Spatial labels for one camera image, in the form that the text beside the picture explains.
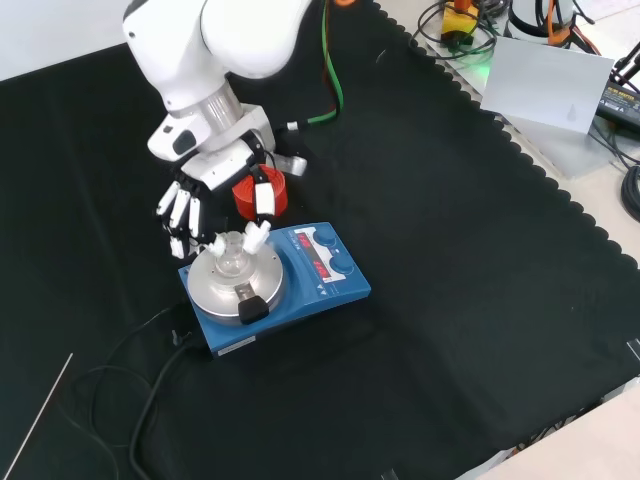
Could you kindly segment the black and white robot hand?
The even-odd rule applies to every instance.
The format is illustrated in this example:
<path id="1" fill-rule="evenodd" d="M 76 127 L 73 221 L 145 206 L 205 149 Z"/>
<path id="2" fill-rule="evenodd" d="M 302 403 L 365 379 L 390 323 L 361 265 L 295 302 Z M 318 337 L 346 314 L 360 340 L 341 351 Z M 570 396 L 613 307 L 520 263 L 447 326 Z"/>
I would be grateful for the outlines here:
<path id="1" fill-rule="evenodd" d="M 276 193 L 263 165 L 272 158 L 275 138 L 261 106 L 242 104 L 226 122 L 197 110 L 169 114 L 147 147 L 155 157 L 178 165 L 155 210 L 173 257 L 183 260 L 203 249 L 222 248 L 226 215 L 208 213 L 207 197 L 247 177 L 254 181 L 254 213 L 242 248 L 254 254 L 265 243 L 276 215 Z"/>

